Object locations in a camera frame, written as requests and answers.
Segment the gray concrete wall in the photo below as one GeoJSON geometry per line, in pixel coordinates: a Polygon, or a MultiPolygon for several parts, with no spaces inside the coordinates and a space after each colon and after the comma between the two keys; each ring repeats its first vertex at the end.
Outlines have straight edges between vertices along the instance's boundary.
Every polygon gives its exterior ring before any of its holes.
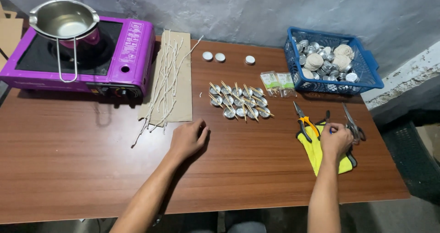
{"type": "MultiPolygon", "coordinates": [[[[22,11],[47,0],[10,0],[22,11]]],[[[80,0],[207,39],[282,46],[289,26],[360,37],[383,77],[440,40],[440,0],[80,0]]]]}

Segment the human hand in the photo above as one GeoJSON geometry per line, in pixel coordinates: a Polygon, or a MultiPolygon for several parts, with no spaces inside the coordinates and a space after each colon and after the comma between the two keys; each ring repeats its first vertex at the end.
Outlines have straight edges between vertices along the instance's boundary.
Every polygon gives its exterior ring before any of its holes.
{"type": "Polygon", "coordinates": [[[201,118],[195,122],[180,125],[173,131],[173,138],[168,153],[178,158],[180,162],[183,162],[203,147],[208,131],[209,127],[206,126],[205,121],[201,118]],[[203,131],[200,137],[198,137],[200,129],[203,129],[203,131]]]}
{"type": "Polygon", "coordinates": [[[321,133],[322,158],[339,160],[353,143],[353,134],[343,124],[328,123],[321,133]]]}

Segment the yellow microfiber cloth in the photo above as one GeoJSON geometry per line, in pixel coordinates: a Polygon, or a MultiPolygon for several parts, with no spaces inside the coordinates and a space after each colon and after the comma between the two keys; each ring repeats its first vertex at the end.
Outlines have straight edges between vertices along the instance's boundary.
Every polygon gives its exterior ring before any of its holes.
{"type": "MultiPolygon", "coordinates": [[[[316,128],[321,133],[324,129],[325,122],[319,122],[316,125],[316,128]]],[[[319,167],[322,162],[322,149],[321,149],[321,141],[318,140],[316,134],[313,132],[310,126],[305,127],[305,131],[308,136],[311,138],[311,143],[308,142],[302,133],[297,134],[297,139],[303,144],[305,151],[307,152],[308,159],[310,160],[311,166],[313,167],[313,171],[315,175],[318,176],[319,167]]],[[[345,173],[353,169],[353,165],[350,162],[349,158],[345,155],[344,158],[339,163],[339,174],[345,173]]]]}

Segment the orange-handled pliers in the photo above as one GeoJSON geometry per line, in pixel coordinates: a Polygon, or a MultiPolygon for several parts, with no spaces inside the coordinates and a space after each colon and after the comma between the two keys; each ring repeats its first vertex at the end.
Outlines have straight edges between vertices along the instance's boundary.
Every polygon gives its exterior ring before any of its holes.
{"type": "Polygon", "coordinates": [[[307,123],[311,127],[311,129],[315,132],[318,140],[320,140],[321,134],[319,133],[318,128],[316,128],[316,125],[310,122],[308,117],[304,115],[300,106],[298,106],[296,102],[294,102],[294,105],[295,105],[295,109],[297,110],[297,114],[300,116],[300,118],[298,119],[298,123],[300,124],[301,132],[302,134],[304,134],[305,139],[307,139],[307,141],[311,143],[311,138],[307,135],[307,132],[305,131],[305,127],[304,127],[304,123],[307,123]]]}

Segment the blue plastic basket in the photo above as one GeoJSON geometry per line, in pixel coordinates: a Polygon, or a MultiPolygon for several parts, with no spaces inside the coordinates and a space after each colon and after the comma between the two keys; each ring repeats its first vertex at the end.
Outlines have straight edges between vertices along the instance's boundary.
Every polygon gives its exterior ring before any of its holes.
{"type": "Polygon", "coordinates": [[[370,89],[382,89],[384,87],[382,79],[376,72],[379,65],[371,52],[364,50],[362,44],[355,36],[318,32],[295,27],[289,27],[287,34],[284,54],[286,55],[286,61],[296,90],[357,95],[370,89]],[[309,43],[317,42],[326,47],[334,47],[341,44],[349,45],[355,54],[352,61],[352,70],[358,75],[359,82],[348,83],[305,78],[302,70],[298,69],[298,67],[301,67],[300,58],[297,46],[294,44],[295,41],[292,39],[293,36],[297,39],[297,42],[307,39],[309,43]]]}

